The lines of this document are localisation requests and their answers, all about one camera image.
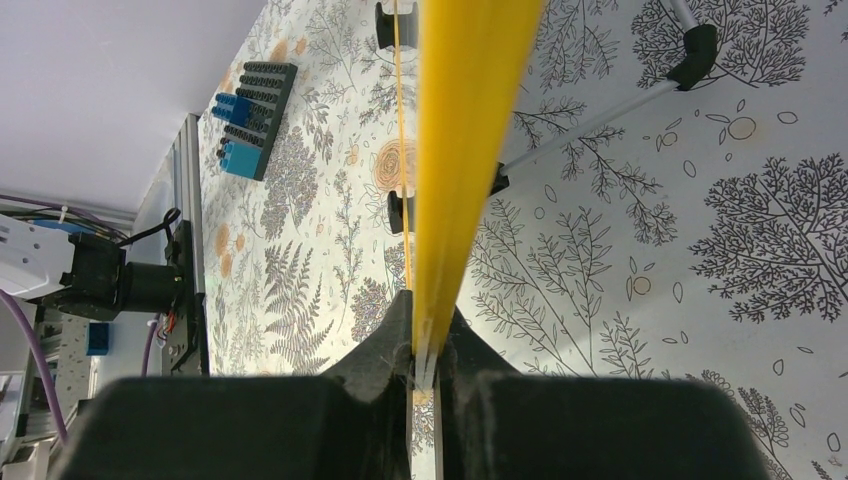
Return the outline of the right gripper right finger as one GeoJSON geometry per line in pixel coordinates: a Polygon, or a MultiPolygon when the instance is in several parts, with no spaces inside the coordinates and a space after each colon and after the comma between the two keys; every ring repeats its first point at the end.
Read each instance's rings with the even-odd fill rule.
{"type": "Polygon", "coordinates": [[[764,479],[738,408],[682,380],[522,374],[451,320],[437,374],[441,479],[764,479]]]}

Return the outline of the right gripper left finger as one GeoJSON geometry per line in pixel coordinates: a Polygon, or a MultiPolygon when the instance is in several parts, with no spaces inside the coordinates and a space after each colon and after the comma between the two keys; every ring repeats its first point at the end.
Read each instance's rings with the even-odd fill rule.
{"type": "Polygon", "coordinates": [[[412,294],[318,375],[126,378],[87,406],[54,479],[407,479],[412,294]]]}

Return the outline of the whiteboard with yellow frame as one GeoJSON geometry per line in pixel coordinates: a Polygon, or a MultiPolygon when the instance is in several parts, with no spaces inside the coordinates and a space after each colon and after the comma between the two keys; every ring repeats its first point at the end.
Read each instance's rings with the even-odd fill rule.
{"type": "Polygon", "coordinates": [[[403,184],[412,393],[438,401],[446,348],[541,1],[427,1],[418,20],[416,178],[403,184]]]}

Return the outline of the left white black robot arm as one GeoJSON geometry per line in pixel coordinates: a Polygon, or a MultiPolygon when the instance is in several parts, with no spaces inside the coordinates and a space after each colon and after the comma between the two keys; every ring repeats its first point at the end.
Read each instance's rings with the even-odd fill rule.
{"type": "Polygon", "coordinates": [[[1,215],[1,290],[62,313],[109,322],[121,312],[162,314],[166,328],[194,322],[201,295],[191,225],[169,209],[158,225],[121,241],[35,224],[34,212],[1,215]],[[162,265],[131,261],[136,242],[163,233],[162,265]]]}

